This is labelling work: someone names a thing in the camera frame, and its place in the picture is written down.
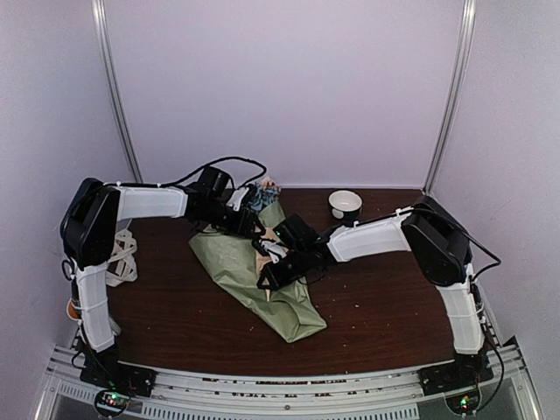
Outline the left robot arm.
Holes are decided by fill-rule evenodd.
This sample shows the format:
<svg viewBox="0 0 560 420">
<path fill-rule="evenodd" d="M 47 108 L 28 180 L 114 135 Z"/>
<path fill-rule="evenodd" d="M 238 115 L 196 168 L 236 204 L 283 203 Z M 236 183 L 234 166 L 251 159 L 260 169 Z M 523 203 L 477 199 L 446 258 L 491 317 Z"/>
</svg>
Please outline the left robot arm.
<svg viewBox="0 0 560 420">
<path fill-rule="evenodd" d="M 84 373 L 113 392 L 132 396 L 135 378 L 119 362 L 116 331 L 111 325 L 106 277 L 121 221 L 149 218 L 185 218 L 203 222 L 230 235 L 257 240 L 265 228 L 244 202 L 248 188 L 232 192 L 233 202 L 222 194 L 230 176 L 214 167 L 197 171 L 186 184 L 103 183 L 86 178 L 66 210 L 60 237 L 71 271 L 71 302 L 78 315 L 86 363 Z"/>
</svg>

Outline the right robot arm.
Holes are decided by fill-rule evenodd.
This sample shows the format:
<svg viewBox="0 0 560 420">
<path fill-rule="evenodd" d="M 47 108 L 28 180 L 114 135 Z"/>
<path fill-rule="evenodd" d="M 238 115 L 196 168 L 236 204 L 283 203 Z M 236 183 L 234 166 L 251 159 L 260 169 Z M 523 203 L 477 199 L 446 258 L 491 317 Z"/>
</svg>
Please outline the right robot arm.
<svg viewBox="0 0 560 420">
<path fill-rule="evenodd" d="M 477 386 L 494 373 L 487 357 L 487 319 L 473 268 L 475 240 L 433 198 L 368 221 L 346 221 L 318 234 L 293 214 L 273 229 L 270 239 L 253 241 L 270 257 L 257 280 L 261 290 L 278 291 L 311 270 L 392 252 L 410 252 L 424 278 L 444 302 L 453 336 L 454 357 L 420 370 L 425 394 Z"/>
</svg>

